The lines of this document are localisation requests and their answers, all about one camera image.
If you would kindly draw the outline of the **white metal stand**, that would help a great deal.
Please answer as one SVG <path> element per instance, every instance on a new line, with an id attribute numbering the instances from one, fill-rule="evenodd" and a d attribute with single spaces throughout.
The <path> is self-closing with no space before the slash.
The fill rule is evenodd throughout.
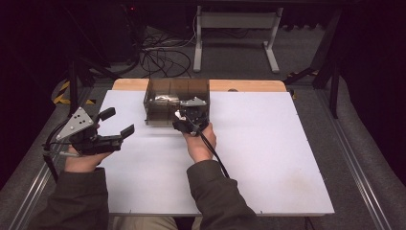
<path id="1" fill-rule="evenodd" d="M 194 22 L 194 48 L 193 71 L 199 72 L 202 64 L 202 30 L 203 29 L 265 29 L 270 31 L 269 39 L 262 42 L 271 71 L 278 74 L 279 65 L 276 61 L 273 44 L 282 19 L 283 8 L 276 8 L 271 12 L 211 12 L 202 11 L 198 6 Z"/>

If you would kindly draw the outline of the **person's right hand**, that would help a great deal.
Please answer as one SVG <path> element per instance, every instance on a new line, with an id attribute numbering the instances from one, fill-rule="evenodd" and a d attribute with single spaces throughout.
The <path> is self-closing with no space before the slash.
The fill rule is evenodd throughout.
<path id="1" fill-rule="evenodd" d="M 215 148 L 216 136 L 214 134 L 213 124 L 209 123 L 209 125 L 202 131 L 202 133 L 211 144 L 211 146 Z M 188 153 L 194 163 L 213 159 L 213 153 L 206 146 L 201 137 L 191 136 L 190 134 L 186 133 L 184 134 L 184 138 L 187 143 Z"/>

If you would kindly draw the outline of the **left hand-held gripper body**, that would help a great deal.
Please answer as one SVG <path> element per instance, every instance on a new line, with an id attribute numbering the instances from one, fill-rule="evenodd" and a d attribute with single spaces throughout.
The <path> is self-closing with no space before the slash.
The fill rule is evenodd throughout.
<path id="1" fill-rule="evenodd" d="M 114 135 L 101 136 L 98 134 L 97 116 L 93 118 L 82 107 L 79 107 L 56 139 L 61 141 L 67 138 L 79 156 L 120 150 L 121 147 L 114 147 L 111 144 L 111 138 Z"/>

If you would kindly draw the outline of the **shiny clear packet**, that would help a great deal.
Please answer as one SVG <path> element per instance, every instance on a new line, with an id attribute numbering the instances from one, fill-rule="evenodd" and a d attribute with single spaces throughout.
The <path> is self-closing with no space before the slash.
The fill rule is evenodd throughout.
<path id="1" fill-rule="evenodd" d="M 156 94 L 150 101 L 155 104 L 177 104 L 179 98 L 176 95 L 171 94 Z"/>

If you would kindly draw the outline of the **black tripod stand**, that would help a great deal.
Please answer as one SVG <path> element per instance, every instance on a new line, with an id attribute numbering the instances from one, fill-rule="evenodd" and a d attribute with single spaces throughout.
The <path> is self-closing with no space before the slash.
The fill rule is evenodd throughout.
<path id="1" fill-rule="evenodd" d="M 113 81 L 120 78 L 117 74 L 107 70 L 101 64 L 90 58 L 82 50 L 68 51 L 67 60 L 71 113 L 85 102 L 85 99 L 79 97 L 79 85 L 84 88 L 93 87 L 96 82 L 95 75 L 97 73 Z"/>

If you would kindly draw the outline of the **person's left leg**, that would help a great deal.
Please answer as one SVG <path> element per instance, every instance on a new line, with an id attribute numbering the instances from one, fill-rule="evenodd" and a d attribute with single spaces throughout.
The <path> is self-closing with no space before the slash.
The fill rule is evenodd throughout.
<path id="1" fill-rule="evenodd" d="M 167 217 L 115 217 L 113 230 L 178 230 L 175 220 Z"/>

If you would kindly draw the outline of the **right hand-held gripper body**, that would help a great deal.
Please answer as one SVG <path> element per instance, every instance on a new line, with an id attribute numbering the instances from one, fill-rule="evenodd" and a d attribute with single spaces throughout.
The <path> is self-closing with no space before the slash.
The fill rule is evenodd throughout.
<path id="1" fill-rule="evenodd" d="M 207 101 L 197 97 L 180 101 L 177 110 L 180 110 L 181 115 L 187 118 L 186 121 L 180 121 L 175 116 L 175 120 L 172 122 L 173 128 L 182 133 L 196 136 L 209 124 L 209 104 Z"/>

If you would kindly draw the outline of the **yellow black hazard tape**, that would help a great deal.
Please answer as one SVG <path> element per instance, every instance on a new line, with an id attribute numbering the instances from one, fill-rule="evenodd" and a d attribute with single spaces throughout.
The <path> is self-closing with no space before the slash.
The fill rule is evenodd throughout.
<path id="1" fill-rule="evenodd" d="M 53 99 L 54 104 L 70 104 L 71 101 L 69 99 L 64 98 L 64 94 L 67 92 L 68 87 L 70 86 L 70 82 L 66 80 L 61 86 L 58 92 L 56 93 L 55 98 Z"/>

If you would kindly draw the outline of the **black angled stand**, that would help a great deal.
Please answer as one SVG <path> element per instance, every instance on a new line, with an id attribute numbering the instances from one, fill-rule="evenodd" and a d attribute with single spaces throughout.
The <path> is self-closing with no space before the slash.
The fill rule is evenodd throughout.
<path id="1" fill-rule="evenodd" d="M 331 44 L 335 36 L 341 12 L 341 10 L 334 11 L 310 66 L 299 73 L 291 73 L 287 79 L 283 81 L 285 85 L 289 85 L 317 71 L 312 85 L 315 89 L 322 89 L 328 82 L 330 82 L 329 110 L 335 119 L 338 118 L 337 99 L 339 88 L 339 66 L 337 58 L 333 54 Z"/>

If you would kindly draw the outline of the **white board sheet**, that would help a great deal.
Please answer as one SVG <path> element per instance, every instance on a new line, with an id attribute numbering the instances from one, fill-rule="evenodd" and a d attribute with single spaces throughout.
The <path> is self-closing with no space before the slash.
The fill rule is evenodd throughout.
<path id="1" fill-rule="evenodd" d="M 197 214 L 186 170 L 192 165 L 181 133 L 145 123 L 144 92 L 110 90 L 103 107 L 117 113 L 100 134 L 133 125 L 121 150 L 102 161 L 109 208 L 123 215 Z M 334 209 L 290 95 L 214 92 L 210 120 L 216 151 L 247 204 L 261 216 L 323 216 Z"/>

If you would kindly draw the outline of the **aluminium rail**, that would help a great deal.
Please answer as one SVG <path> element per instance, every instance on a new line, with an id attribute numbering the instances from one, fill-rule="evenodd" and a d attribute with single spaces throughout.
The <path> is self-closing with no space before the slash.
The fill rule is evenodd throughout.
<path id="1" fill-rule="evenodd" d="M 7 214 L 0 230 L 26 230 L 28 223 L 47 203 L 48 195 L 55 188 L 55 181 L 43 159 L 43 147 L 54 128 L 72 114 L 69 104 L 58 104 L 44 128 L 35 138 L 32 146 L 12 174 L 0 199 Z"/>
<path id="2" fill-rule="evenodd" d="M 316 89 L 315 94 L 334 129 L 335 135 L 338 138 L 339 145 L 343 152 L 344 160 L 346 161 L 356 187 L 370 213 L 376 230 L 393 230 L 376 197 L 369 179 L 366 177 L 360 163 L 355 156 L 355 152 L 350 145 L 350 141 L 345 134 L 340 121 L 335 118 L 330 111 L 326 93 L 322 90 Z"/>

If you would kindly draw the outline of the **black equipment case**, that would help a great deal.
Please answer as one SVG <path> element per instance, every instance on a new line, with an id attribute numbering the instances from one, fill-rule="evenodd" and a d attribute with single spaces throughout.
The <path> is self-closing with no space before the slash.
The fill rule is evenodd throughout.
<path id="1" fill-rule="evenodd" d="M 107 6 L 105 52 L 112 62 L 138 62 L 140 57 L 135 11 L 128 5 Z"/>

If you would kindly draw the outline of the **person's left hand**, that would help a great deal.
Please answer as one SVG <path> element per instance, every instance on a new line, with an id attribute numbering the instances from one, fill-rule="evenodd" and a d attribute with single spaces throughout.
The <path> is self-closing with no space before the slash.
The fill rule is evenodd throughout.
<path id="1" fill-rule="evenodd" d="M 82 157 L 68 156 L 65 160 L 64 170 L 68 173 L 90 173 L 93 172 L 100 162 L 109 155 L 111 155 L 111 152 Z"/>

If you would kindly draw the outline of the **smoky transparent drawer box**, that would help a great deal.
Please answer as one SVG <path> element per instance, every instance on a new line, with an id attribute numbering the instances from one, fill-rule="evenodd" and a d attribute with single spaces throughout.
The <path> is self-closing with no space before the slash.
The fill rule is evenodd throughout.
<path id="1" fill-rule="evenodd" d="M 144 107 L 148 126 L 171 127 L 183 117 L 182 110 L 201 125 L 209 120 L 210 83 L 206 79 L 150 79 Z"/>

